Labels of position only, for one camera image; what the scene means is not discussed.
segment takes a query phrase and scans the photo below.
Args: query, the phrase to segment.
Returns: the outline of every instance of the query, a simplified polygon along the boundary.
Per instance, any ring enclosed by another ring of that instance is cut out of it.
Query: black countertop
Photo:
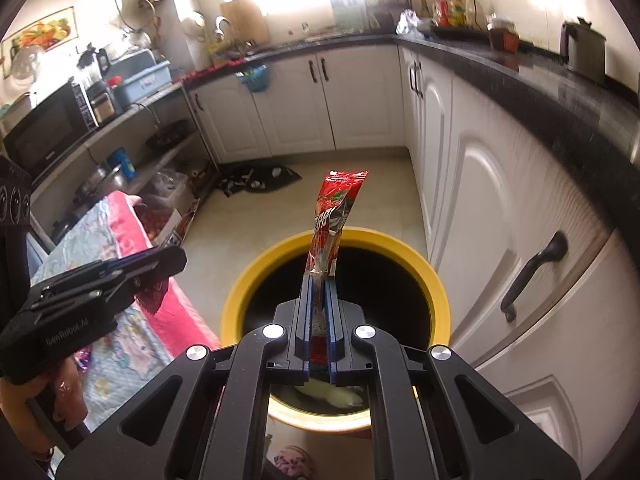
[[[549,56],[496,52],[483,44],[460,41],[410,40],[395,34],[343,36],[276,48],[185,86],[194,89],[285,57],[385,43],[448,67],[526,126],[568,170],[602,217],[620,230],[640,270],[640,111]]]

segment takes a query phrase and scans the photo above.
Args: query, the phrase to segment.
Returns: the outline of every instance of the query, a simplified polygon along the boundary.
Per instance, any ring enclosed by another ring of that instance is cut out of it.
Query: red snack package
[[[322,282],[335,274],[335,259],[342,228],[368,171],[345,173],[331,171],[325,178],[316,202],[316,227],[306,258],[305,274],[311,274],[314,286],[312,335],[326,332],[322,308]]]

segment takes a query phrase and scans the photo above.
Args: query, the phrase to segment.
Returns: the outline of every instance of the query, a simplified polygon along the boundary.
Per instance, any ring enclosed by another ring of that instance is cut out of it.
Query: metal screw
[[[187,348],[187,357],[192,361],[199,361],[207,355],[207,349],[202,345],[193,345]]]
[[[431,355],[438,361],[446,361],[451,357],[451,350],[449,350],[446,346],[438,345],[434,346],[431,349]]]
[[[284,329],[280,325],[271,323],[262,329],[262,335],[269,339],[277,339],[284,334]]]
[[[356,329],[356,336],[360,339],[370,339],[376,335],[376,329],[369,325],[360,325]]]

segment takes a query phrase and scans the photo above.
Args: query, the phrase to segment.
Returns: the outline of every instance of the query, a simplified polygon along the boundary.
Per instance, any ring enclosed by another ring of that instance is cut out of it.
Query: pink fabric
[[[118,256],[122,258],[152,247],[133,211],[133,206],[140,202],[140,198],[114,191],[107,200],[110,210],[109,227],[118,244]],[[204,344],[212,350],[220,348],[220,340],[207,327],[173,278],[169,279],[169,290],[158,312],[152,315],[144,308],[141,310],[173,357],[193,344]]]

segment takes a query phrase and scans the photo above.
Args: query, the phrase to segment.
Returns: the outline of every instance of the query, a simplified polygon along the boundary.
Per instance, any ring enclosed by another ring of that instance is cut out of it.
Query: black gripper frame
[[[0,333],[0,372],[23,384],[116,329],[114,316],[134,295],[153,290],[186,264],[178,247],[153,248],[125,258],[97,261],[27,289],[20,309]],[[53,420],[53,390],[47,386],[26,403],[42,430],[65,453],[89,435],[84,424],[69,431]]]
[[[360,338],[362,309],[339,300],[331,278],[324,296],[332,380],[369,392],[378,480],[580,478],[455,352],[402,346],[376,327]],[[235,346],[188,349],[67,455],[56,478],[259,479],[270,386],[308,379],[311,297],[305,276],[300,298],[276,309],[281,336],[260,327]]]

